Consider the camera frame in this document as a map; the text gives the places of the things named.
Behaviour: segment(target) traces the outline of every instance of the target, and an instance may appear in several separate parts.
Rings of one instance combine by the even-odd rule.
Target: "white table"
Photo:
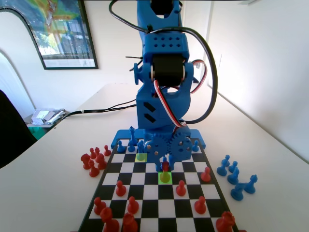
[[[138,88],[107,85],[80,109],[107,108],[132,100]],[[208,87],[194,94],[184,118],[202,115],[210,95]],[[135,108],[71,116],[0,169],[0,231],[77,231],[99,181],[99,176],[89,177],[80,157],[90,147],[110,145],[117,130],[129,126],[137,128]],[[239,229],[308,231],[309,165],[220,96],[211,115],[191,128],[200,130],[213,169],[229,154],[231,162],[239,163],[240,182],[248,181],[252,174],[258,176],[256,193],[245,194],[237,202],[230,196],[232,185],[215,171]]]

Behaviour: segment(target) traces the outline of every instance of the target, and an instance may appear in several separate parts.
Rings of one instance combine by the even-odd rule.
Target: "chessboard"
[[[131,196],[139,203],[139,209],[134,218],[141,232],[217,232],[216,221],[224,211],[230,211],[220,190],[212,168],[199,142],[199,150],[192,151],[191,159],[174,164],[171,171],[171,180],[162,183],[154,163],[141,162],[136,159],[135,151],[127,149],[129,139],[120,139],[126,147],[124,152],[117,152],[117,146],[112,154],[105,157],[107,167],[104,170],[98,187],[90,201],[79,232],[102,232],[104,222],[100,215],[94,213],[94,199],[100,197],[107,207],[112,209],[112,217],[119,222],[119,231],[122,229],[122,220],[127,213],[128,199]],[[200,174],[205,167],[211,169],[211,181],[204,182]],[[124,196],[116,195],[116,183],[123,182],[126,187]],[[179,181],[185,182],[186,194],[179,196],[176,187]],[[200,196],[206,200],[206,212],[199,214],[194,203]],[[233,231],[238,232],[236,225]]]

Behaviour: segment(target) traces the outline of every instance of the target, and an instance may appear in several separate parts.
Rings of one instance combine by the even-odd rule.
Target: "framed poster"
[[[82,0],[0,0],[27,27],[44,69],[97,69]]]

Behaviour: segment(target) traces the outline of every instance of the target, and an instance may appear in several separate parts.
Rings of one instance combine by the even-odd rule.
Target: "blue pawn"
[[[230,158],[230,156],[229,156],[229,155],[226,155],[226,156],[225,156],[225,159],[223,159],[223,160],[226,160],[226,167],[230,165],[230,161],[228,161],[229,158]]]
[[[128,150],[129,152],[135,151],[135,146],[132,145],[132,141],[131,141],[131,140],[129,141],[129,147],[127,148],[127,150]]]
[[[245,186],[246,186],[245,183],[236,184],[235,188],[231,190],[232,198],[234,198],[236,201],[241,201],[243,199],[242,191],[245,188]]]
[[[222,160],[222,166],[217,168],[217,173],[221,176],[226,176],[227,171],[225,169],[227,160]]]
[[[246,184],[245,191],[247,193],[253,194],[255,193],[254,183],[257,181],[257,175],[252,175],[250,177],[250,182]]]
[[[195,151],[195,152],[198,151],[198,140],[194,141],[194,145],[192,146],[192,151]]]
[[[232,185],[238,184],[238,174],[239,174],[238,167],[235,167],[233,174],[227,176],[228,182],[230,182]]]
[[[118,152],[124,152],[125,150],[126,150],[126,148],[124,146],[122,146],[122,142],[119,140],[118,141],[117,151]]]
[[[137,143],[137,147],[139,149],[139,153],[144,153],[144,141],[143,140],[140,140],[138,143]]]
[[[231,166],[228,167],[228,170],[233,173],[234,172],[234,169],[235,167],[237,166],[237,161],[233,161],[233,164]]]
[[[134,135],[134,133],[135,133],[134,127],[131,126],[130,129],[129,129],[129,131],[130,131],[130,133],[131,133],[132,145],[133,145],[133,146],[136,146],[136,144],[137,144],[137,139],[135,138],[135,135]]]

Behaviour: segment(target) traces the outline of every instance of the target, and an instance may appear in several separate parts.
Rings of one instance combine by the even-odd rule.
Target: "red chess piece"
[[[106,203],[101,201],[100,197],[95,198],[95,214],[100,215],[101,211],[106,207]]]
[[[107,145],[104,146],[104,149],[105,151],[103,152],[103,155],[110,156],[112,152],[108,149]]]
[[[139,203],[135,200],[134,197],[129,198],[129,205],[127,206],[127,210],[131,214],[135,214],[139,210]]]
[[[199,214],[204,214],[206,212],[205,198],[199,197],[197,202],[194,203],[194,208]]]
[[[91,167],[91,170],[89,172],[89,176],[91,177],[96,177],[99,173],[100,170],[98,168],[95,167],[95,163],[93,162],[93,160],[89,160],[89,166]]]
[[[179,185],[176,187],[176,193],[179,196],[183,197],[185,195],[186,191],[187,190],[184,187],[184,181],[183,180],[179,181]]]
[[[126,193],[126,187],[122,185],[122,181],[118,180],[117,181],[117,189],[116,189],[116,194],[119,197],[122,197]]]
[[[134,219],[133,214],[131,213],[126,213],[124,215],[122,224],[123,224],[122,232],[137,232],[139,229],[137,222]]]
[[[219,218],[216,222],[218,232],[232,232],[232,226],[235,225],[235,218],[231,212],[225,211],[222,214],[222,218]]]
[[[96,153],[94,152],[93,148],[90,148],[90,158],[95,159],[97,157]]]
[[[106,168],[106,165],[107,165],[107,163],[106,163],[106,161],[105,161],[105,159],[104,159],[104,155],[102,155],[101,153],[98,155],[98,157],[99,157],[99,159],[98,159],[98,168],[100,169],[100,170],[103,170],[103,169],[105,169]]]
[[[112,210],[109,207],[105,207],[101,213],[100,217],[105,223],[105,228],[103,232],[118,232],[119,222],[115,219],[112,219]]]
[[[90,169],[90,166],[88,164],[89,160],[90,160],[90,155],[88,155],[87,153],[82,155],[81,161],[84,163],[83,167],[86,170]]]
[[[205,182],[209,182],[211,180],[211,169],[209,167],[205,168],[205,171],[201,174],[201,179]]]

